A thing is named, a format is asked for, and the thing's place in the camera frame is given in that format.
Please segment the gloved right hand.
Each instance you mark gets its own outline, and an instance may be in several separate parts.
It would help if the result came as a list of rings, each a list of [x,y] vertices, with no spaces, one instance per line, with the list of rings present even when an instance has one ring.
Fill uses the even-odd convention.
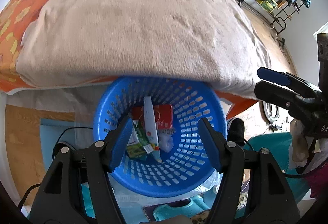
[[[304,133],[305,126],[300,120],[294,118],[290,123],[291,144],[288,149],[290,169],[295,169],[298,174],[304,174],[314,159],[314,150],[310,150],[310,146],[315,146],[315,140],[310,137],[309,141]]]

